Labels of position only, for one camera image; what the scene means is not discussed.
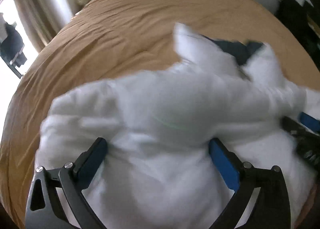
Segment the white quilted puffer jacket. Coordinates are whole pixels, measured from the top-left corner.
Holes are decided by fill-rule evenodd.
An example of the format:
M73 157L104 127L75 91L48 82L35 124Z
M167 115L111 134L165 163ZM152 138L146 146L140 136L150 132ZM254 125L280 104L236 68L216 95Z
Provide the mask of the white quilted puffer jacket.
M209 154L213 137L258 168L278 165L295 224L315 172L294 153L284 116L319 116L319 92L287 80L271 46L244 66L216 41L174 28L181 61L76 87L42 122L35 166L59 168L97 139L109 151L84 195L107 228L207 228L231 198Z

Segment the dark hanging clothes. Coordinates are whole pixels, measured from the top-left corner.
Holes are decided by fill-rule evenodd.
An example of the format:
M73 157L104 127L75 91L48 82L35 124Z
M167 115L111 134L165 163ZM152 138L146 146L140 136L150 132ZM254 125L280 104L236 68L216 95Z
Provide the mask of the dark hanging clothes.
M21 67L27 61L23 53L24 43L14 25L8 24L1 13L1 55L10 65Z

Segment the black backpack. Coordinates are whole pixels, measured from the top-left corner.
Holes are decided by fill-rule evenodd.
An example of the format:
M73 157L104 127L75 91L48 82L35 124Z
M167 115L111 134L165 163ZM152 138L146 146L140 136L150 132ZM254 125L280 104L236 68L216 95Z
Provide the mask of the black backpack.
M303 7L296 0L281 0L275 17L294 35L302 46L309 43L309 25Z

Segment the tan bed comforter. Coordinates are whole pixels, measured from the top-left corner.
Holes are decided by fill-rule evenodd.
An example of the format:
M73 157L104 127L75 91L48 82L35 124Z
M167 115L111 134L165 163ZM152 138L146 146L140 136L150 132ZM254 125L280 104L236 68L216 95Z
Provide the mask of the tan bed comforter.
M12 96L1 139L1 202L18 228L40 125L68 90L178 60L172 30L182 22L211 38L268 42L290 81L319 89L319 70L292 33L254 0L92 0L40 52Z

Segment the beige curtain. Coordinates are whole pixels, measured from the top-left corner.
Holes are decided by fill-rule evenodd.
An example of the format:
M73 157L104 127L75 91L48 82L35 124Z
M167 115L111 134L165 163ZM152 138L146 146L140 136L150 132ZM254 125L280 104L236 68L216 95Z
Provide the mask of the beige curtain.
M41 52L73 17L67 0L14 0L22 26Z

